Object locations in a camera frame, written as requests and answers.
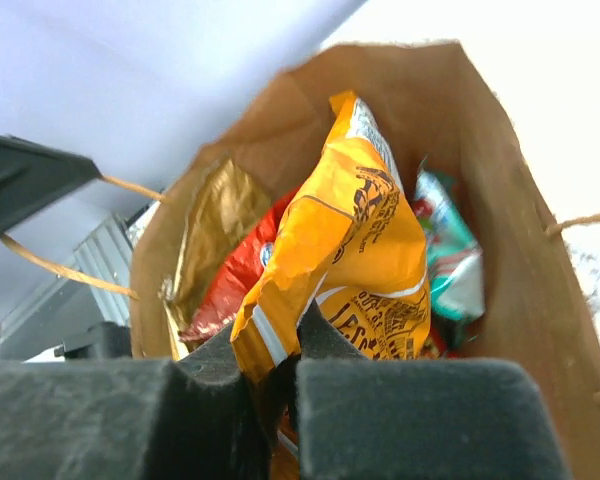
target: chip bag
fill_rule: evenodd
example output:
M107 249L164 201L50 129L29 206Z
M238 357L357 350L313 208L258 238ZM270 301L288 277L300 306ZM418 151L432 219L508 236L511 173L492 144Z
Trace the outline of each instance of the chip bag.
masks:
M424 169L413 211L427 237L432 309L452 327L450 347L456 348L464 326L484 314L482 249L440 179Z
M257 387L300 354L296 329L316 298L368 357L418 355L431 321L426 242L367 105L330 98L336 121L322 157L280 223L273 255L246 295L231 343Z
M420 359L438 360L444 358L462 358L458 352L449 350L447 343L444 341L440 332L435 326L435 322L432 322L429 336L420 350Z
M269 262L280 220L296 192L278 200L227 257L193 314L191 325L180 333L182 342L203 343L235 319L242 300Z

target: gold foil wrapper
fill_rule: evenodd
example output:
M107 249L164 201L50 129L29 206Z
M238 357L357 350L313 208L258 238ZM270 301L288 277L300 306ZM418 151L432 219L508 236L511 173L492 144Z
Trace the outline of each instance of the gold foil wrapper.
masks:
M271 199L232 159L214 162L203 173L191 206L173 277L163 286L172 357L179 360L197 345L180 342L196 308L227 256L271 207Z

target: brown paper bag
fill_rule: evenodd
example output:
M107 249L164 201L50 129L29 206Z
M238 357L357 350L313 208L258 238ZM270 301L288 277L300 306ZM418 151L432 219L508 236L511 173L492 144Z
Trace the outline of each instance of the brown paper bag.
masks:
M463 184L460 209L484 249L487 313L467 347L520 363L540 385L574 475L600 480L600 348L555 223L507 114L457 44L344 45L283 73L171 188L133 255L136 356L169 355L158 292L173 275L191 192L228 153L275 201L316 165L333 122L330 95L353 89L370 106L405 186L419 162Z

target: paper bag handle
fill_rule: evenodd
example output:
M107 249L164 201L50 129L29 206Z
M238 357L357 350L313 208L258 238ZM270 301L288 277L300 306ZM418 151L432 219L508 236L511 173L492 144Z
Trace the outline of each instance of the paper bag handle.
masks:
M143 187L142 185L125 182L124 180L120 180L118 178L111 177L108 175L103 175L101 177L101 180L110 183L111 185L116 185L117 187L124 188L125 190L129 190L134 193L139 193L140 195L144 195L145 197L149 197L152 200L156 200L163 204L169 203L169 200L166 195L154 192L153 190ZM78 272L77 270L65 267L64 265L60 265L59 263L45 260L44 258L37 256L35 253L23 247L21 244L16 242L6 233L0 235L0 241L12 252L16 253L17 255L20 255L22 258L28 260L29 262L38 265L39 267L42 267L45 270L48 270L49 272L54 273L60 277L68 278L69 280L73 280L80 283L86 283L87 285L91 285L92 287L107 290L109 292L121 293L123 295L127 295L133 300L138 300L138 294L130 288L122 287L120 285L116 285L115 283L110 283L105 280L92 277L91 275Z
M595 215L589 215L586 217L572 218L571 220L566 220L564 222L556 223L555 225L550 225L545 229L545 234L548 237L553 237L566 228L573 227L575 225L591 225L594 223L600 223L600 213L597 213ZM593 395L593 400L600 405L600 391L596 392Z
M562 232L564 229L573 227L574 225L591 225L593 223L600 223L600 213L596 213L595 215L589 215L587 217L572 218L571 220L556 223L555 225L549 225L545 229L545 233L548 237L552 237Z

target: orange chip bag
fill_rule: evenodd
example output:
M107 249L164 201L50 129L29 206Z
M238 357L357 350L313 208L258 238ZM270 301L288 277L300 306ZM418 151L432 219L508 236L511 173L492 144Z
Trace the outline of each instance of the orange chip bag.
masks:
M231 343L257 387L300 353L310 302L370 358L418 355L431 322L425 236L367 105L330 99L336 121L315 170L280 223L273 255L246 295Z

